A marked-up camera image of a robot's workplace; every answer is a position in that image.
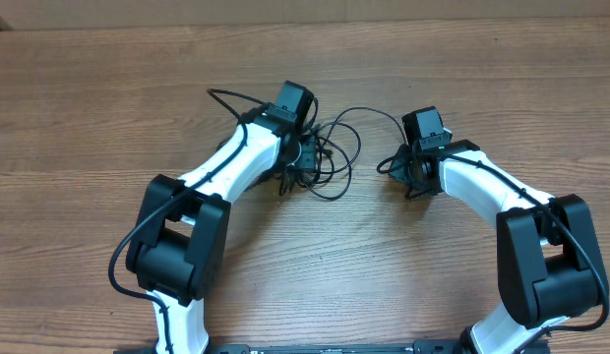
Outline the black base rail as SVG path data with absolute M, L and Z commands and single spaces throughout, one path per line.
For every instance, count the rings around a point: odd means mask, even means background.
M 250 347 L 244 344 L 210 345 L 210 354 L 455 354 L 470 353 L 456 340 L 416 340 L 410 344 L 358 344 L 341 346 L 271 346 Z

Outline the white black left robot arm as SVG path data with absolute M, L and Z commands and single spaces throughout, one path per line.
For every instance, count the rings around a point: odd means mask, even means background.
M 139 297 L 152 302 L 151 353 L 208 353 L 204 299 L 221 266 L 230 211 L 263 174 L 304 155 L 303 125 L 315 96 L 285 82 L 274 102 L 237 114 L 237 126 L 201 166 L 147 185 L 134 229 L 120 244 Z

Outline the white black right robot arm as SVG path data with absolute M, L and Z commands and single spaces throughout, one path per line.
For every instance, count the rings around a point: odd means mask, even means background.
M 494 164 L 479 146 L 454 141 L 434 106 L 401 119 L 404 142 L 387 175 L 409 200 L 446 194 L 496 231 L 500 302 L 435 353 L 546 353 L 545 336 L 589 332 L 610 315 L 609 284 L 591 213 L 577 195 L 554 197 Z

